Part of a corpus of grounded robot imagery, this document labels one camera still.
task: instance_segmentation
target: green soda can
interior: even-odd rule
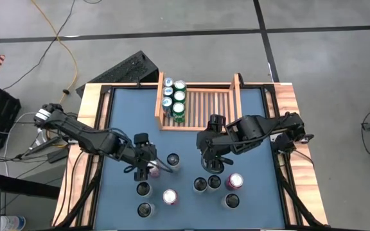
[[[185,105],[182,103],[176,103],[172,107],[172,117],[177,123],[185,122]]]
[[[183,105],[185,105],[185,99],[186,96],[184,92],[175,92],[175,94],[173,95],[174,103],[182,103]]]
[[[186,93],[186,83],[185,83],[185,81],[183,81],[183,80],[178,80],[178,81],[176,81],[176,82],[173,84],[173,90],[174,90],[175,92],[177,92],[177,91],[181,91],[181,92]]]
[[[164,97],[169,97],[169,98],[173,98],[173,89],[172,87],[164,87],[162,89],[162,91],[164,92]]]
[[[172,116],[172,99],[165,97],[162,99],[162,108],[166,117]]]

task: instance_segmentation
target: wooden table frame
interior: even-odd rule
[[[228,89],[231,83],[193,83],[188,82],[188,87],[193,88],[208,88],[208,89]],[[84,96],[82,98],[78,120],[88,126],[97,129],[107,128],[109,125],[109,115],[112,113],[112,102],[114,97],[114,89],[156,89],[157,83],[88,83],[85,86]],[[259,89],[262,94],[267,117],[274,117],[283,115],[285,112],[297,112],[297,106],[294,88],[291,83],[244,83],[240,77],[241,89]],[[295,144],[297,150],[310,156],[308,146],[306,144]],[[78,145],[71,146],[69,158],[67,161],[67,171],[64,177],[71,179],[72,169],[75,166],[75,173],[73,176],[73,184],[67,181],[65,191],[65,180],[62,181],[60,196],[58,197],[57,209],[55,211],[54,220],[58,217],[58,221],[53,224],[59,224],[67,215],[68,210],[71,210],[75,203],[82,195],[89,181],[93,177],[98,163],[103,162],[101,157],[93,157],[92,155],[82,155],[78,162],[77,156],[80,153]],[[315,171],[313,166],[306,159],[292,154],[290,160],[286,156],[273,155],[275,168],[280,165],[282,172],[287,178],[288,182],[305,204],[307,209],[315,216],[321,223],[326,224],[326,215],[319,193],[318,184],[316,181]],[[284,221],[286,225],[307,225],[303,221],[301,215],[298,213],[296,206],[293,205],[292,200],[284,189],[279,185],[279,195],[283,209]],[[99,185],[91,193],[85,203],[85,207],[78,214],[73,222],[73,226],[93,226],[95,219],[96,204],[98,201]]]

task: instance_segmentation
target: yellow cable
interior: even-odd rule
[[[74,55],[72,54],[72,52],[68,49],[67,46],[65,46],[65,44],[63,44],[61,42],[61,40],[59,39],[59,36],[58,36],[58,33],[57,31],[55,30],[54,26],[52,25],[51,21],[46,17],[45,13],[41,10],[41,8],[39,8],[38,4],[35,2],[35,0],[31,0],[31,2],[35,5],[35,7],[37,7],[37,9],[39,10],[39,12],[42,14],[42,16],[44,16],[45,20],[49,23],[49,25],[51,26],[51,29],[54,31],[54,34],[55,36],[57,37],[57,40],[58,42],[68,51],[68,53],[71,55],[73,61],[74,61],[74,67],[75,67],[75,74],[74,74],[74,78],[71,82],[71,84],[68,86],[67,90],[69,90],[76,82],[76,79],[77,79],[77,75],[78,75],[78,65],[76,64],[76,60],[75,60],[75,57]],[[59,103],[61,104],[62,101],[64,100],[64,97],[65,97],[65,93],[62,94],[62,97],[59,101]]]

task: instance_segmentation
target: soda can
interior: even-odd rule
[[[175,94],[173,95],[173,102],[174,103],[182,103],[183,105],[185,105],[185,93],[184,92],[175,92]]]
[[[172,78],[165,78],[164,79],[164,86],[165,87],[172,87],[173,86],[173,79]]]
[[[166,158],[166,162],[168,163],[169,167],[174,170],[179,170],[179,156],[176,153],[171,153]]]
[[[153,178],[157,178],[159,177],[159,168],[157,167],[158,166],[158,161],[156,160],[151,160],[150,161],[151,163],[148,164],[148,167],[151,167],[149,169],[149,174],[151,177]]]
[[[173,84],[173,90],[175,92],[181,91],[183,93],[186,93],[186,83],[185,83],[185,81],[183,81],[183,80],[175,81],[175,83]]]
[[[225,186],[229,190],[236,190],[242,187],[242,184],[243,184],[243,178],[241,174],[233,173],[229,175],[228,178],[226,179]]]
[[[162,198],[167,205],[175,205],[178,203],[178,193],[173,189],[165,190]]]
[[[205,178],[198,177],[193,181],[193,190],[196,193],[203,193],[205,192],[206,188],[207,188],[207,182]]]
[[[137,213],[142,218],[150,218],[155,214],[155,205],[144,202],[138,206]]]
[[[227,209],[235,209],[239,202],[239,197],[236,194],[229,193],[222,198],[221,204]]]
[[[152,195],[152,187],[146,182],[141,182],[137,185],[136,192],[138,193],[138,195],[144,198],[148,198]]]
[[[208,188],[209,192],[213,192],[219,189],[221,186],[221,178],[216,175],[212,175],[208,178]]]
[[[164,94],[164,97],[169,97],[169,98],[173,98],[173,89],[172,87],[164,87],[162,89],[162,92]]]
[[[176,103],[172,107],[172,117],[177,123],[185,122],[185,105],[182,103]]]
[[[169,97],[165,97],[162,99],[162,109],[164,110],[164,114],[166,117],[172,116],[172,99]]]

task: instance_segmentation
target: black floor stripe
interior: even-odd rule
[[[254,5],[255,5],[256,16],[258,17],[258,22],[260,25],[263,46],[265,47],[265,54],[267,56],[267,60],[269,64],[270,75],[272,77],[273,82],[279,82],[279,76],[277,74],[278,72],[276,71],[274,55],[272,54],[272,49],[270,48],[270,42],[269,42],[269,38],[267,34],[267,29],[265,27],[265,21],[263,20],[263,15],[262,15],[262,10],[261,10],[259,0],[254,0]]]
[[[136,38],[157,38],[157,37],[179,37],[179,36],[200,36],[200,35],[244,35],[260,33],[259,29],[228,29],[228,30],[193,30],[193,31],[166,31],[166,32],[145,32],[145,33],[124,33],[109,35],[80,35],[66,37],[61,36],[63,41],[76,40],[101,40],[101,39],[136,39]],[[55,37],[33,37],[33,38],[0,38],[0,43],[12,42],[51,42]]]
[[[327,31],[360,31],[370,30],[370,26],[327,26],[317,28],[276,28],[267,29],[267,33],[301,33],[301,32],[327,32]]]
[[[102,39],[136,39],[136,38],[157,38],[157,37],[179,37],[199,35],[248,35],[255,33],[303,33],[303,32],[327,32],[327,31],[363,31],[370,30],[370,26],[332,26],[320,28],[274,28],[274,29],[228,29],[228,30],[200,30],[200,31],[166,31],[166,32],[144,32],[124,33],[108,35],[79,35],[61,36],[64,41],[77,40],[102,40]],[[24,37],[24,38],[0,38],[0,43],[14,42],[51,42],[54,37]]]

